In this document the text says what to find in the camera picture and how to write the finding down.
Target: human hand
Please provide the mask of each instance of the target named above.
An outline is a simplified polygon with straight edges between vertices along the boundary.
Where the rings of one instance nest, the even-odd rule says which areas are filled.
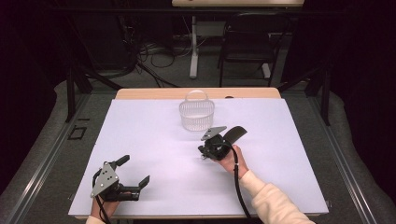
[[[238,163],[239,163],[239,169],[238,169],[238,178],[242,178],[244,174],[248,171],[248,166],[245,162],[244,156],[242,155],[242,150],[239,146],[233,145],[233,149],[236,152],[236,155],[238,157]],[[225,156],[224,159],[221,161],[215,161],[218,164],[220,164],[228,173],[233,175],[233,168],[235,166],[235,159],[233,157],[233,151],[230,150],[230,152]]]
[[[116,212],[117,207],[119,206],[120,202],[105,202],[103,203],[103,199],[99,196],[100,203],[103,205],[103,208],[107,214],[108,218],[111,218]],[[101,217],[101,211],[98,202],[96,201],[95,198],[92,200],[92,210],[91,210],[91,216],[96,217],[99,220],[102,220],[102,215]]]

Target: gray carpet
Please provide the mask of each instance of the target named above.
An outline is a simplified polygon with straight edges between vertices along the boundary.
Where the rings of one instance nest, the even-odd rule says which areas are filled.
[[[199,76],[195,80],[189,79],[190,57],[177,57],[176,60],[166,68],[156,68],[149,60],[145,62],[158,75],[168,81],[176,83],[182,87],[216,87],[218,85],[219,71],[216,69],[219,48],[211,46],[210,41],[207,46],[202,46],[200,50]],[[172,59],[166,55],[157,54],[154,62],[162,65],[168,64]],[[277,69],[275,85],[278,84],[281,74],[281,64]],[[242,68],[244,73],[248,73],[247,66]],[[113,80],[124,87],[131,88],[155,88],[154,79],[147,73],[139,73],[136,69],[124,77]],[[232,76],[234,69],[227,70],[228,76]],[[241,84],[240,80],[227,80],[228,85],[249,86],[250,83]],[[115,92],[98,81],[93,80],[93,94],[87,96],[86,104],[81,107],[78,117],[71,124],[72,127],[86,127],[84,137],[80,140],[65,140],[59,146],[59,154],[55,163],[49,168],[50,172],[45,176],[45,182],[39,189],[32,204],[28,204],[25,216],[22,216],[21,223],[84,223],[67,215],[71,200],[68,198],[76,192],[79,181],[85,170],[85,165],[92,152],[92,147],[100,132],[103,120],[106,116],[111,99]],[[332,146],[329,138],[323,131],[321,120],[316,116],[317,109],[312,102],[315,99],[306,98],[301,88],[297,86],[282,94],[287,100],[290,112],[296,123],[299,134],[302,138],[307,156],[311,161],[318,183],[322,189],[325,200],[332,205],[330,213],[319,217],[312,217],[317,223],[363,223],[356,208],[356,204],[351,199],[349,189],[345,180],[340,175],[337,164],[334,161]],[[0,223],[6,223],[10,214],[13,214],[15,204],[28,186],[32,176],[40,167],[43,159],[50,153],[56,142],[66,118],[66,98],[65,84],[62,83],[56,89],[58,102],[55,106],[51,118],[43,129],[31,153],[25,160],[21,169],[15,175],[6,191],[0,197]],[[343,153],[346,155],[348,164],[360,184],[362,193],[370,205],[377,223],[395,223],[396,208],[387,195],[375,184],[370,173],[359,159],[353,144],[351,143],[350,132],[343,110],[342,101],[332,94],[330,107],[330,122],[332,131]],[[134,223],[243,223],[243,220],[135,220]]]

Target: white table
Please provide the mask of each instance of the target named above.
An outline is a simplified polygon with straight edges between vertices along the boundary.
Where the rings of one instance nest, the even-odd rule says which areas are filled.
[[[174,7],[302,7],[304,0],[173,0]],[[192,54],[190,78],[197,78],[198,73],[198,48],[197,36],[200,35],[222,35],[224,22],[203,22],[205,28],[197,31],[197,20],[192,16],[191,36],[192,36]],[[270,76],[268,64],[262,68],[266,77]]]
[[[137,186],[147,175],[150,182],[140,200],[123,202],[114,218],[244,217],[233,177],[213,161],[201,159],[197,148],[204,132],[189,132],[181,126],[178,106],[190,90],[119,92],[107,112],[70,216],[86,218],[91,212],[92,176],[103,162],[130,155],[116,170],[120,182]],[[279,186],[308,215],[328,213],[289,109],[276,89],[201,90],[215,102],[214,126],[225,125],[229,130],[240,125],[247,130],[236,144],[258,177]],[[223,98],[229,95],[239,98]],[[255,216],[250,197],[243,189],[242,193]]]

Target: gray floor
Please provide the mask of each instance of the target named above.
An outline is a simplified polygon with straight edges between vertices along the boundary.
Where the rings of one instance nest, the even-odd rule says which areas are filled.
[[[217,40],[207,39],[200,47],[196,79],[189,78],[190,55],[176,57],[173,61],[168,55],[161,54],[161,50],[153,50],[157,53],[152,56],[154,64],[164,66],[173,63],[166,68],[157,68],[150,63],[149,56],[144,64],[157,75],[181,87],[216,87],[219,83],[219,70],[216,68],[219,47],[216,44]],[[279,85],[286,53],[287,47],[281,52],[273,86]],[[255,67],[228,66],[226,73],[229,77],[240,73],[257,76],[260,73],[255,71]],[[112,80],[127,88],[157,87],[152,76],[139,71],[136,69],[127,76]],[[252,83],[259,82],[234,79],[224,82],[225,85],[238,86],[250,86]],[[68,198],[77,190],[110,101],[115,96],[114,91],[96,80],[92,80],[92,85],[92,94],[78,94],[78,113],[69,124],[64,123],[67,113],[65,83],[56,88],[57,104],[48,123],[0,197],[0,223],[83,223],[67,215],[72,200]],[[312,219],[317,223],[395,223],[395,205],[376,185],[353,147],[343,102],[332,94],[332,126],[324,127],[318,118],[317,100],[304,96],[304,85],[301,83],[291,88],[282,93],[282,97],[290,107],[325,199],[332,205],[330,214]],[[74,125],[87,127],[83,139],[67,140]],[[336,159],[334,148],[340,149],[346,166],[337,163],[340,160]],[[352,175],[343,175],[342,167],[346,167]],[[242,223],[242,220],[135,220],[134,223]]]

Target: dark background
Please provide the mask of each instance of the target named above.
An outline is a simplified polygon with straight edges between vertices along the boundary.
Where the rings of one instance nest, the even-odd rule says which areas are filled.
[[[135,3],[143,7],[144,2],[146,7],[171,6],[171,1]],[[359,155],[377,184],[396,202],[396,148],[393,143],[396,139],[396,118],[392,110],[396,108],[396,63],[393,61],[396,59],[396,6],[392,0],[365,0],[359,3],[352,0],[305,0],[304,10],[338,10],[346,6],[355,7],[361,16],[349,29],[347,44],[338,49],[339,54],[333,60],[332,91],[345,102],[354,146]],[[170,45],[172,33],[169,31],[175,29],[177,24],[172,22],[173,19],[158,16],[145,20],[141,33]],[[107,29],[113,31],[113,36],[107,39],[106,34],[96,35],[102,39],[92,44],[96,44],[98,49],[104,44],[114,46],[112,49],[116,52],[113,53],[120,57],[110,60],[106,59],[106,54],[97,56],[101,55],[98,52],[93,60],[84,43],[73,34],[70,24],[48,19],[37,1],[1,3],[1,93],[5,101],[1,123],[6,124],[0,139],[1,192],[45,125],[56,101],[53,88],[65,80],[69,61],[49,24],[56,24],[55,33],[63,33],[80,62],[94,68],[123,69],[133,66],[134,63],[130,64],[134,57],[131,46],[121,44],[122,32],[115,32],[120,27],[114,26],[114,18],[111,20],[107,20]],[[163,26],[158,27],[158,20],[163,21]],[[86,22],[97,23],[94,19]],[[292,80],[320,63],[345,24],[340,20],[300,20],[290,45],[283,81]],[[90,37],[90,31],[85,34],[86,38]]]

